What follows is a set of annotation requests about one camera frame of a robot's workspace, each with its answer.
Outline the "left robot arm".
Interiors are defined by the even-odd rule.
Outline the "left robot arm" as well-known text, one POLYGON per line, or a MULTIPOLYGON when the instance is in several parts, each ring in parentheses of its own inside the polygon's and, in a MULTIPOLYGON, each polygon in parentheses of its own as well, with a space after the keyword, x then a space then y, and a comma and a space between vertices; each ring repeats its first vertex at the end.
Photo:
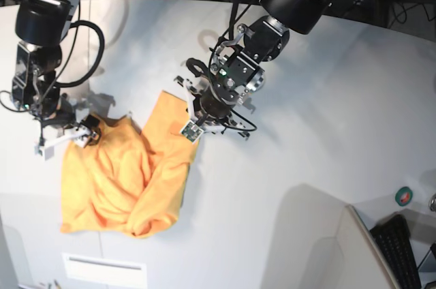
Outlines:
POLYGON ((228 29, 211 48, 207 63, 186 61, 196 80, 176 77, 187 94, 189 119, 180 133, 191 143, 206 133, 234 131, 248 138, 257 126, 235 111, 265 81, 261 64, 276 59, 290 33, 306 35, 335 0, 260 0, 266 15, 251 25, 241 23, 232 6, 228 29))

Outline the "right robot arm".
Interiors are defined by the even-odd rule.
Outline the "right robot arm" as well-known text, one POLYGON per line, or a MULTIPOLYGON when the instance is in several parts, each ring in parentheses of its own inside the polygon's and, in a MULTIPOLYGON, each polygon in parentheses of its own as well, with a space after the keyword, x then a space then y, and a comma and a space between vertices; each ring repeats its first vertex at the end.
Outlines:
POLYGON ((102 133, 99 119, 87 115, 78 120, 76 107, 62 89, 78 87, 97 70, 103 57, 105 38, 102 30, 93 22, 74 20, 80 10, 80 0, 20 0, 15 23, 17 45, 16 70, 8 93, 11 112, 28 113, 40 125, 40 129, 53 127, 62 135, 47 141, 43 136, 37 143, 37 151, 54 147, 71 140, 79 147, 95 145, 102 133), (69 30, 87 27, 99 39, 97 56, 89 71, 72 82, 60 82, 66 62, 62 60, 61 42, 69 30))

